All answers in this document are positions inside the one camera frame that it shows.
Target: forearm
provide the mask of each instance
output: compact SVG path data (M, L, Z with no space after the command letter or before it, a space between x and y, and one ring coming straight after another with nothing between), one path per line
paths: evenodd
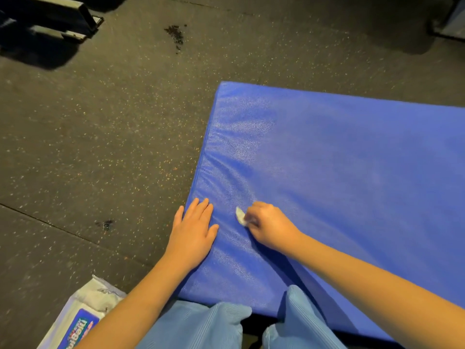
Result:
M134 348L153 326L187 270L165 256L79 343L78 349Z
M408 349L462 348L465 310L301 234L289 256L332 285Z

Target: person's left arm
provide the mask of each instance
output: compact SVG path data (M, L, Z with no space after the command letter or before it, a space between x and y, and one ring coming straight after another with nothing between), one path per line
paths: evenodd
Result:
M78 349L134 348L153 326L181 281L210 251L219 226L208 228L213 205L194 199L179 207L166 252L145 278L78 344Z

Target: hand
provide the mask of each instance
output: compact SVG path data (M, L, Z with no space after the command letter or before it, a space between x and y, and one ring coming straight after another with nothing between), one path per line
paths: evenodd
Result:
M215 224L208 228L213 205L208 203L207 198L200 204L198 198L194 199L184 219L183 211L184 207L180 206L174 216L173 229L164 257L169 258L188 273L210 252L219 225Z
M290 256L303 234L272 204L254 202L247 209L245 221L253 237L261 244Z

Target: person's left hand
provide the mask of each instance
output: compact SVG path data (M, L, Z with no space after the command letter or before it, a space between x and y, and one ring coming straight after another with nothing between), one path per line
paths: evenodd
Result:
M190 272L208 255L218 233L219 225L208 228L213 205L196 198L182 217L184 207L180 206L174 216L173 229L166 247L165 256L179 267Z

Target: person's right arm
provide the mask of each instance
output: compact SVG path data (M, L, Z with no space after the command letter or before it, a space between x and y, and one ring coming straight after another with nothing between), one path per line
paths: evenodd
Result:
M255 239L314 271L407 349L465 348L465 310L301 233L264 202L245 219Z

